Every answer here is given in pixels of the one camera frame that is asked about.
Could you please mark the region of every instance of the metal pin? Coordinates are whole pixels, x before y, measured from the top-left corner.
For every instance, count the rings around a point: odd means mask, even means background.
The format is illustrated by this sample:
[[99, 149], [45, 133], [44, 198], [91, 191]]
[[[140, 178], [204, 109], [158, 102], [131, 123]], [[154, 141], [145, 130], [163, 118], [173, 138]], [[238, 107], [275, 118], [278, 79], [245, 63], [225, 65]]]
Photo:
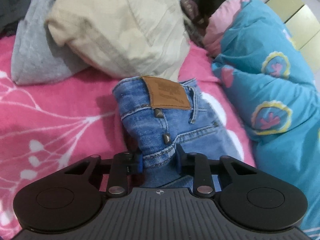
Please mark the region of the metal pin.
[[155, 112], [155, 117], [156, 117], [156, 118], [164, 118], [164, 115], [163, 115], [161, 109], [156, 108], [156, 109], [154, 110], [154, 112]]
[[164, 144], [171, 143], [171, 136], [169, 133], [165, 133], [164, 135], [162, 135], [162, 137], [163, 137]]
[[210, 194], [213, 189], [209, 186], [200, 186], [197, 188], [197, 191], [202, 194]]
[[109, 193], [117, 195], [117, 194], [121, 194], [124, 192], [124, 188], [120, 187], [120, 186], [113, 186], [111, 188], [109, 188]]

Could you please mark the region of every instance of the khaki garment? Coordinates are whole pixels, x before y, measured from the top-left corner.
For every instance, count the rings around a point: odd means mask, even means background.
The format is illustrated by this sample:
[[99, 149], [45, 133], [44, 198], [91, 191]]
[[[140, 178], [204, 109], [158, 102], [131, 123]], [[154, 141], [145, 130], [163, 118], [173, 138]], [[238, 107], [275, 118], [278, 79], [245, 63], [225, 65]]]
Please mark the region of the khaki garment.
[[46, 22], [59, 46], [116, 78], [177, 81], [189, 52], [178, 0], [56, 0]]

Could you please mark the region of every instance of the jeans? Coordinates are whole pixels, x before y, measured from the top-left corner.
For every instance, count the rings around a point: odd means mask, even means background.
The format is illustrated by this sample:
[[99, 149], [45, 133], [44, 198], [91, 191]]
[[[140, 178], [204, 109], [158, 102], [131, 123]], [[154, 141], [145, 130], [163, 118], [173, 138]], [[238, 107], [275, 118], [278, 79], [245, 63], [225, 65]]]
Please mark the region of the jeans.
[[123, 125], [138, 141], [143, 154], [143, 187], [192, 188], [192, 177], [181, 177], [176, 171], [174, 155], [177, 143], [186, 153], [202, 153], [208, 159], [219, 159], [222, 155], [240, 159], [217, 114], [202, 99], [196, 80], [181, 82], [181, 85], [191, 109], [161, 109], [160, 118], [155, 115], [157, 109], [150, 106], [148, 88], [142, 78], [123, 79], [113, 90]]

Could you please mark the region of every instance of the pink bedding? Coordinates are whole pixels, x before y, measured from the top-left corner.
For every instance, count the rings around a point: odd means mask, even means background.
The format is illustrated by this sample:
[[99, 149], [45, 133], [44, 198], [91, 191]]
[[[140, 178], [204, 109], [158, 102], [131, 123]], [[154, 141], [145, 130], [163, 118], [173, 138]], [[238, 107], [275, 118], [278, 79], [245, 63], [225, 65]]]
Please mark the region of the pink bedding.
[[[10, 79], [14, 37], [0, 40], [0, 236], [20, 230], [15, 194], [25, 185], [92, 154], [126, 150], [112, 96], [118, 80], [93, 68], [57, 84], [17, 87]], [[206, 51], [191, 46], [180, 80], [196, 77], [203, 97], [225, 124], [243, 160], [254, 165], [250, 141], [213, 76]]]

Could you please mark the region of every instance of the yellow panel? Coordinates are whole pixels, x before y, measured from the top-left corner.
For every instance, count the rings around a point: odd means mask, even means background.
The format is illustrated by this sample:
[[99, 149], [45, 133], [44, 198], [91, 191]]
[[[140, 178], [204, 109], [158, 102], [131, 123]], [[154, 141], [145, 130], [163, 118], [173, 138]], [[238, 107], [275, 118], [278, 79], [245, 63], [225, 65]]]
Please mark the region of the yellow panel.
[[269, 0], [267, 5], [275, 11], [283, 22], [286, 22], [292, 15], [294, 15], [302, 6], [301, 0]]
[[285, 25], [291, 32], [297, 49], [301, 49], [320, 31], [320, 23], [307, 5], [304, 5]]
[[313, 73], [320, 70], [320, 32], [300, 50]]

